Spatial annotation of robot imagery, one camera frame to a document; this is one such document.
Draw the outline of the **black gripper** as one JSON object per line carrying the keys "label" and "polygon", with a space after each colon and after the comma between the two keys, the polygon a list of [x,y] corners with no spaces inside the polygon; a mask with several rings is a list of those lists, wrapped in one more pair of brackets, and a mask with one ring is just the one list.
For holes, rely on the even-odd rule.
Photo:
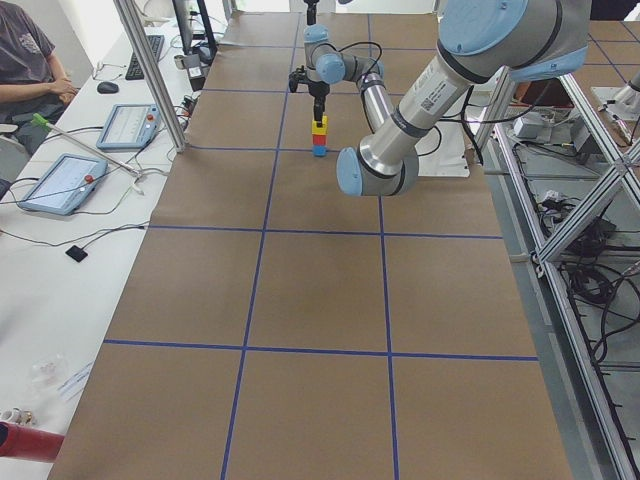
{"label": "black gripper", "polygon": [[300,84],[306,85],[308,93],[314,98],[313,120],[316,126],[320,126],[320,118],[325,112],[328,85],[321,80],[314,80],[304,65],[297,67],[288,76],[288,88],[291,93],[296,93]]}

